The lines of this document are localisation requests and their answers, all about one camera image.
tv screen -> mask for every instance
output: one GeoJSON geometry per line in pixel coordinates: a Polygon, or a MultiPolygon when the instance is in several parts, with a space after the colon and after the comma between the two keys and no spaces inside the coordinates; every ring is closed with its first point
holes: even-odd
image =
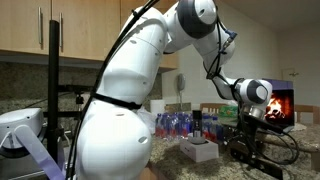
{"type": "Polygon", "coordinates": [[[273,90],[266,108],[265,120],[281,128],[294,126],[293,89],[273,90]]]}

tile backsplash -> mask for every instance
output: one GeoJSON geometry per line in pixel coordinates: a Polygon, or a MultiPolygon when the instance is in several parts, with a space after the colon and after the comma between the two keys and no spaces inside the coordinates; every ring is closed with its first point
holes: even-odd
{"type": "MultiPolygon", "coordinates": [[[[59,68],[59,84],[93,86],[98,74],[98,69],[88,68],[59,68]]],[[[162,98],[161,74],[158,74],[152,91],[147,96],[143,106],[150,108],[151,99],[162,98]]],[[[0,114],[25,108],[38,101],[33,107],[41,107],[47,111],[48,94],[48,66],[35,64],[20,64],[0,62],[0,114]]],[[[70,93],[59,97],[60,111],[76,110],[76,95],[70,93]]],[[[74,121],[61,118],[65,130],[70,130],[74,121]]]]}

granite countertop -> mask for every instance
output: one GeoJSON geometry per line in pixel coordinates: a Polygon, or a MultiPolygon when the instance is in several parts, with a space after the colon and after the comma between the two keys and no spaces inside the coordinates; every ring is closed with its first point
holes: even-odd
{"type": "MultiPolygon", "coordinates": [[[[313,143],[317,141],[315,136],[320,126],[300,132],[293,132],[298,142],[313,143]]],[[[266,154],[276,160],[290,158],[288,149],[268,145],[266,154]]],[[[311,170],[310,153],[300,152],[299,159],[292,165],[281,166],[284,179],[320,179],[320,173],[311,170]]],[[[163,139],[153,138],[153,149],[150,162],[169,180],[191,179],[274,179],[273,177],[257,170],[249,170],[247,164],[233,159],[228,152],[220,153],[218,159],[196,163],[180,151],[178,141],[169,142],[163,139]]]]}
{"type": "MultiPolygon", "coordinates": [[[[292,131],[289,134],[294,137],[299,145],[299,149],[304,152],[320,152],[320,139],[319,139],[320,125],[306,125],[305,130],[292,131]]],[[[272,135],[258,134],[257,138],[267,143],[285,146],[284,143],[272,135]]],[[[287,136],[283,137],[287,142],[292,142],[287,136]]]]}

white box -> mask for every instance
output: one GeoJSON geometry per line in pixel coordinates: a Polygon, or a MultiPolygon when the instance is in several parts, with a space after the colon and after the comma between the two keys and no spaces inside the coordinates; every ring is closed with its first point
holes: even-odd
{"type": "Polygon", "coordinates": [[[187,139],[181,139],[180,150],[195,162],[219,158],[218,144],[209,140],[206,140],[204,144],[192,144],[187,139]]]}

plastic bottle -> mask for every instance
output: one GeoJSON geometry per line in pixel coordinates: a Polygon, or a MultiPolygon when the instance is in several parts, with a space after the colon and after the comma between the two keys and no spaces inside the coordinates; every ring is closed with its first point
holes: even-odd
{"type": "Polygon", "coordinates": [[[178,139],[181,139],[182,136],[182,124],[184,123],[184,113],[183,112],[179,112],[178,113],[178,124],[177,124],[177,135],[178,135],[178,139]]]}
{"type": "Polygon", "coordinates": [[[190,113],[190,115],[189,115],[189,120],[190,120],[189,133],[192,133],[193,132],[193,125],[192,125],[193,114],[192,113],[190,113]]]}
{"type": "Polygon", "coordinates": [[[212,117],[212,141],[220,144],[223,142],[224,137],[223,137],[223,126],[219,123],[218,121],[218,117],[217,116],[213,116],[212,117]]]}
{"type": "Polygon", "coordinates": [[[168,113],[164,113],[160,121],[160,138],[167,139],[167,119],[168,113]]]}
{"type": "Polygon", "coordinates": [[[182,130],[181,130],[181,135],[183,138],[187,138],[188,137],[188,134],[191,131],[191,119],[189,117],[188,114],[184,114],[183,115],[183,119],[182,119],[182,122],[181,122],[181,126],[182,126],[182,130]]]}
{"type": "Polygon", "coordinates": [[[216,120],[216,134],[217,134],[216,142],[218,144],[222,144],[224,141],[223,125],[219,122],[218,117],[216,119],[217,119],[216,120]]]}
{"type": "Polygon", "coordinates": [[[178,115],[177,113],[172,114],[170,118],[167,119],[168,123],[168,135],[167,139],[169,141],[174,141],[178,139],[178,115]]]}
{"type": "Polygon", "coordinates": [[[216,131],[217,120],[218,120],[217,116],[212,116],[211,127],[209,132],[209,137],[210,137],[209,140],[212,142],[217,142],[217,131],[216,131]]]}
{"type": "Polygon", "coordinates": [[[157,114],[156,132],[155,132],[155,135],[157,138],[160,138],[160,134],[161,134],[161,118],[162,118],[162,114],[161,113],[157,114]]]}
{"type": "Polygon", "coordinates": [[[212,120],[210,119],[209,114],[203,114],[202,115],[202,132],[206,139],[211,140],[210,138],[210,130],[212,127],[212,120]]]}

